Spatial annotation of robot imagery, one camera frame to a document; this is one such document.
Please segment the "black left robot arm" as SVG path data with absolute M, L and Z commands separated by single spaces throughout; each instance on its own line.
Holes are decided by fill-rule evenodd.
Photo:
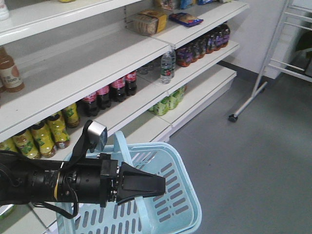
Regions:
M 165 178 L 136 169 L 108 154 L 68 161 L 29 159 L 2 153 L 0 203 L 89 203 L 105 207 L 136 197 L 155 197 L 166 191 Z

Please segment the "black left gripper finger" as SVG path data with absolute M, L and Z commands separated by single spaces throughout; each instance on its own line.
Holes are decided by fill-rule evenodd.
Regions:
M 122 204 L 136 197 L 154 197 L 166 192 L 164 177 L 147 173 L 122 162 L 119 169 L 116 203 Z

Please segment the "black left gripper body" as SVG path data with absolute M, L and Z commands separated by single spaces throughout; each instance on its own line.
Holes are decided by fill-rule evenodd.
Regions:
M 118 169 L 118 161 L 107 154 L 83 159 L 60 172 L 57 201 L 77 201 L 106 207 L 108 202 L 116 200 Z

